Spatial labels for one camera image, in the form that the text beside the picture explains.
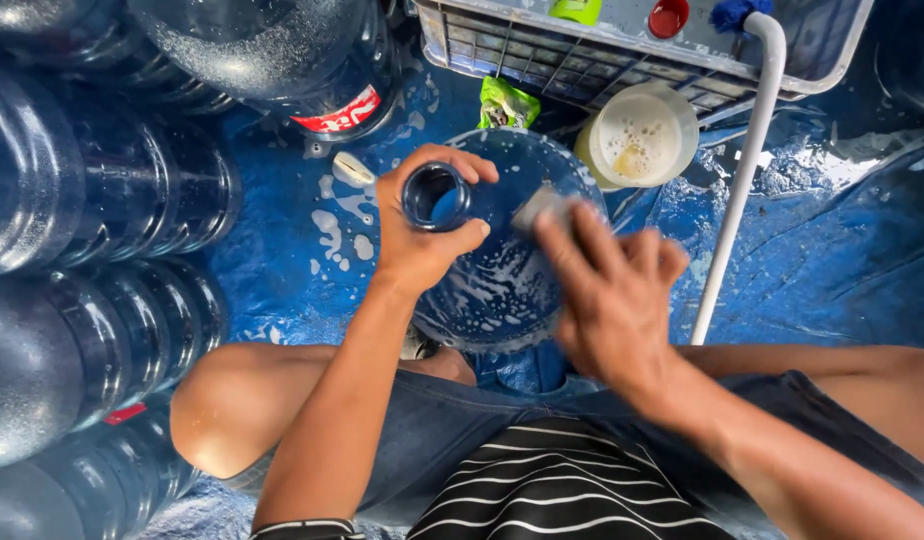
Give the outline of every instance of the white pipe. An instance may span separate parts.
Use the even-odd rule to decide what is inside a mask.
[[[711,322],[712,312],[715,311],[715,302],[722,287],[725,269],[729,265],[732,243],[738,233],[738,224],[742,221],[745,201],[749,197],[752,178],[756,174],[758,155],[761,154],[762,145],[765,143],[775,101],[779,97],[781,76],[785,70],[785,32],[779,22],[766,14],[755,12],[745,19],[742,26],[746,32],[762,40],[762,69],[756,103],[752,107],[752,119],[749,121],[749,132],[745,135],[742,156],[735,169],[735,180],[729,193],[725,216],[722,218],[722,227],[718,231],[715,253],[712,255],[711,265],[708,266],[708,277],[695,317],[695,326],[692,328],[692,338],[689,341],[692,345],[705,343],[708,324]]]

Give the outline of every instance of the plastic crate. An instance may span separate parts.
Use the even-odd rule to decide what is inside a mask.
[[[708,25],[715,0],[690,0],[672,39],[647,32],[655,0],[603,0],[595,27],[548,16],[554,0],[415,0],[432,64],[598,111],[624,88],[662,82],[701,125],[741,113],[756,96],[761,43]],[[874,0],[777,0],[788,41],[780,98],[824,92],[842,78]]]

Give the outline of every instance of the striped shirt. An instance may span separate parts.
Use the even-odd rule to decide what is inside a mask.
[[[250,540],[364,538],[348,520],[266,525]],[[586,422],[512,425],[459,465],[406,540],[731,540],[648,452]]]

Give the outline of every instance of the red label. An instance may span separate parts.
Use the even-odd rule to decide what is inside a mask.
[[[138,402],[132,406],[127,406],[121,410],[117,410],[109,414],[105,419],[105,423],[114,426],[116,424],[125,422],[126,420],[132,418],[132,416],[144,410],[145,404],[143,402]]]
[[[292,116],[292,119],[313,132],[330,134],[354,128],[362,120],[370,117],[381,103],[382,98],[378,97],[378,92],[369,84],[362,90],[362,93],[358,94],[357,98],[351,100],[351,103],[345,105],[344,108],[323,116],[313,116],[311,118]]]

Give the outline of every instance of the green plastic bag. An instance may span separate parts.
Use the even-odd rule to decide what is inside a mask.
[[[479,97],[482,100],[479,128],[527,128],[541,111],[539,100],[494,77],[482,80],[482,93]]]

